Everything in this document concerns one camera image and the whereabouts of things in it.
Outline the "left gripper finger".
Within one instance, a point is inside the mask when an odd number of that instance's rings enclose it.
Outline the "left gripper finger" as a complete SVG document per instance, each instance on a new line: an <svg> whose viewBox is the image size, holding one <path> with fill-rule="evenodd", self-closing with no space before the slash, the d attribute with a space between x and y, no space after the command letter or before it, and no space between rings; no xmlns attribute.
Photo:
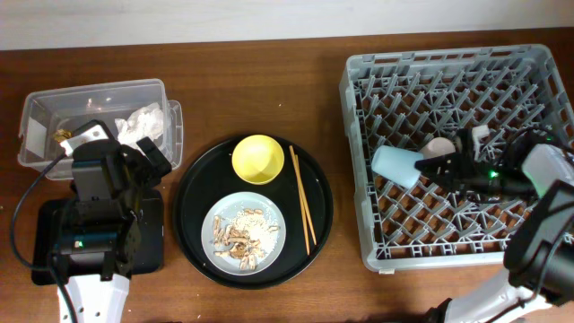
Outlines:
<svg viewBox="0 0 574 323"><path fill-rule="evenodd" d="M154 177L162 178L172 171L171 163L149 137L140 139L136 144L151 164Z"/></svg>
<svg viewBox="0 0 574 323"><path fill-rule="evenodd" d="M144 157L139 150L124 144L119 146L119 155L124 164L139 164Z"/></svg>

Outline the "pink cup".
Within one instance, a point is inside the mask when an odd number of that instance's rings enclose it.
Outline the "pink cup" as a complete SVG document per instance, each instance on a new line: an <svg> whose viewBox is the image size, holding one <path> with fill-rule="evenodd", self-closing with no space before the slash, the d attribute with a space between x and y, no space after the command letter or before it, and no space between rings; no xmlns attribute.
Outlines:
<svg viewBox="0 0 574 323"><path fill-rule="evenodd" d="M436 137L424 145L419 153L423 155L424 159L431 159L455 153L456 151L457 149L455 145L449 139L445 137Z"/></svg>

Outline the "white napkin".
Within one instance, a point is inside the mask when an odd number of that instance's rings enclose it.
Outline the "white napkin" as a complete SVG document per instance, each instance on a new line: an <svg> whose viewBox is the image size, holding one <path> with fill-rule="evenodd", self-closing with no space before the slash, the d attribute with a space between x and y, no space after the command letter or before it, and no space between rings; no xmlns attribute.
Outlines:
<svg viewBox="0 0 574 323"><path fill-rule="evenodd" d="M158 102L133 112L128 119L116 118L117 140L134 149L137 142L145 137L156 140L163 135L164 113Z"/></svg>

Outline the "blue cup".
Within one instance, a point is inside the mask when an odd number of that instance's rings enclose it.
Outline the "blue cup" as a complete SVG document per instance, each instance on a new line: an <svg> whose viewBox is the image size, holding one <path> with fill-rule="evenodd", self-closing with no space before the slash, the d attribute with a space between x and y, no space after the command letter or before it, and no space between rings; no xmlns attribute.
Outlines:
<svg viewBox="0 0 574 323"><path fill-rule="evenodd" d="M421 176L415 163L422 159L422 153L381 145L374 153L371 169L401 187L411 188Z"/></svg>

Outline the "grey plate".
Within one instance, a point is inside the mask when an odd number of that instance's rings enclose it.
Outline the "grey plate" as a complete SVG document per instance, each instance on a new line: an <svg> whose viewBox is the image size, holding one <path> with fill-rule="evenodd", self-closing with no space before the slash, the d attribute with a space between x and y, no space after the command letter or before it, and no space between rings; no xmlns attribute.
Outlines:
<svg viewBox="0 0 574 323"><path fill-rule="evenodd" d="M278 225L281 227L278 242L274 251L259 263L255 271L240 271L238 270L238 260L219 258L213 254L215 251L215 247L212 245L213 217L215 215L219 215L222 218L231 219L242 209L262 209L265 213L266 219L277 221ZM201 229L201 242L204 253L212 265L228 275L254 275L266 270L275 262L276 259L278 259L283 250L285 241L286 224L279 207L271 199L253 192L233 193L216 202L207 212Z"/></svg>

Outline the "yellow bowl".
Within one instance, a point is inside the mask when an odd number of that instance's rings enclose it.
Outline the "yellow bowl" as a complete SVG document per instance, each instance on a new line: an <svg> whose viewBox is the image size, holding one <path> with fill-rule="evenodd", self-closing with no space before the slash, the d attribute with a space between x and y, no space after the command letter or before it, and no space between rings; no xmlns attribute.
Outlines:
<svg viewBox="0 0 574 323"><path fill-rule="evenodd" d="M235 173L253 185L273 181L283 169L285 157L280 144L268 135L249 135L240 140L231 154Z"/></svg>

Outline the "food leftovers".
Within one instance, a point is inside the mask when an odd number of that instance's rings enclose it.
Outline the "food leftovers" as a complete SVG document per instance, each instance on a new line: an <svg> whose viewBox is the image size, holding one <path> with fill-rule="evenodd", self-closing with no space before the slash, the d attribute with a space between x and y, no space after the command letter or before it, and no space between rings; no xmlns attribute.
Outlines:
<svg viewBox="0 0 574 323"><path fill-rule="evenodd" d="M281 227L265 218L262 209L242 209L231 219L215 215L212 221L213 254L238 260L238 270L255 271L274 251Z"/></svg>

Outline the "wooden chopstick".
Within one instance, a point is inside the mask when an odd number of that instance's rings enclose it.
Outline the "wooden chopstick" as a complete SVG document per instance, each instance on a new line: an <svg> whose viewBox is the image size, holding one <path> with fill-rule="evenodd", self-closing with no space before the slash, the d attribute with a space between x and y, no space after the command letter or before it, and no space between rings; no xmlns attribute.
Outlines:
<svg viewBox="0 0 574 323"><path fill-rule="evenodd" d="M299 191L299 200L300 200L300 211L301 211L301 218L302 218L302 225L303 225L303 233L306 245L306 252L307 256L310 256L310 245L309 245L309 232L308 232L308 225L307 225L307 216L304 207L303 195L301 190L300 184L300 168L299 168L299 160L298 156L295 154L295 161L294 161L294 168L296 177L298 179L298 191Z"/></svg>
<svg viewBox="0 0 574 323"><path fill-rule="evenodd" d="M300 164L299 164L299 157L294 151L294 147L292 145L289 146L289 151L291 154L291 161L293 163L293 168L295 171L295 176L297 180L297 186L299 191L299 199L300 199L300 212L301 212L301 219L303 224L303 231L305 237L305 245L307 254L310 254L310 240L312 240L313 244L317 246L317 237L313 225L313 221L311 219L309 204L305 193L305 188L302 183L302 178L300 175Z"/></svg>

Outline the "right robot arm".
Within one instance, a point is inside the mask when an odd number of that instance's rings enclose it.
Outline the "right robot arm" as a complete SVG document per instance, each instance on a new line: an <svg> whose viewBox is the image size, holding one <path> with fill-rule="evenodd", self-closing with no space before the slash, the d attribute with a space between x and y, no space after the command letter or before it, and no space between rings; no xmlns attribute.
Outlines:
<svg viewBox="0 0 574 323"><path fill-rule="evenodd" d="M457 150L414 163L423 177L463 196L491 203L517 197L535 203L512 234L504 268L477 290L429 309L425 322L513 322L573 299L573 150L544 127L518 130L493 162L474 160L474 142L461 130Z"/></svg>

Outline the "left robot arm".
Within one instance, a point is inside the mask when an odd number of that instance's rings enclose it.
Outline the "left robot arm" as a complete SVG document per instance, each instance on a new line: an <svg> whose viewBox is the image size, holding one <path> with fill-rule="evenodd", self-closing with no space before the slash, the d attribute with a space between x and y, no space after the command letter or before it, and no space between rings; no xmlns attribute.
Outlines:
<svg viewBox="0 0 574 323"><path fill-rule="evenodd" d="M31 279L57 286L63 322L119 322L132 276L163 265L157 186L171 165L148 137L91 141L72 158L72 196L39 209Z"/></svg>

